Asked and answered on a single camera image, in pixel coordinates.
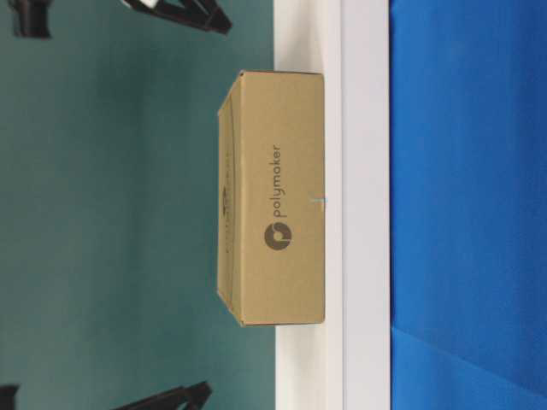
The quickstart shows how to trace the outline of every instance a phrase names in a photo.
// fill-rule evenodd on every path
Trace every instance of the teal wall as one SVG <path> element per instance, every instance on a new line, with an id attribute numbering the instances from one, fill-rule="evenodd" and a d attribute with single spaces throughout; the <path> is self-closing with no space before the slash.
<path id="1" fill-rule="evenodd" d="M 215 293 L 216 110 L 272 67 L 273 6 L 220 3 L 228 37 L 57 0 L 50 42 L 0 8 L 0 384 L 21 410 L 204 379 L 207 408 L 274 408 L 274 331 Z"/>

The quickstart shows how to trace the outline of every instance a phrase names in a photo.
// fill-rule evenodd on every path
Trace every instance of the white shelf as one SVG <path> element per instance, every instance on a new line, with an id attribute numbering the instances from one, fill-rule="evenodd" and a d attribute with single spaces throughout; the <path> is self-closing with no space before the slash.
<path id="1" fill-rule="evenodd" d="M 326 321 L 276 330 L 278 410 L 389 410 L 388 0 L 274 0 L 275 68 L 326 81 Z"/>

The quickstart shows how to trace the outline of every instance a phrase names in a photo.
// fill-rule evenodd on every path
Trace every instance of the circular logo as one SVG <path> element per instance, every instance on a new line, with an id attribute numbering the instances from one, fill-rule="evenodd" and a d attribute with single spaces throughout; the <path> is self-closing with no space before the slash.
<path id="1" fill-rule="evenodd" d="M 266 228 L 264 241 L 273 250 L 283 250 L 291 244 L 291 228 L 281 222 L 276 222 Z"/>

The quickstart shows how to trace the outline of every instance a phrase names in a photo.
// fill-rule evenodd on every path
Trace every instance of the brown cardboard box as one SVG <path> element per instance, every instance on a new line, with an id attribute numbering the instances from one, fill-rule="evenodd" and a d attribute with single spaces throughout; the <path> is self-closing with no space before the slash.
<path id="1" fill-rule="evenodd" d="M 219 111 L 218 293 L 241 325 L 324 320 L 323 90 L 242 72 Z"/>

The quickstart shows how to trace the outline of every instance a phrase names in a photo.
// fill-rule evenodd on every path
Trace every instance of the blue paper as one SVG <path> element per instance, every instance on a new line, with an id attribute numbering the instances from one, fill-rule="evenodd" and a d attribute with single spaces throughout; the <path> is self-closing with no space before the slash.
<path id="1" fill-rule="evenodd" d="M 547 2 L 391 1 L 396 410 L 547 408 Z"/>

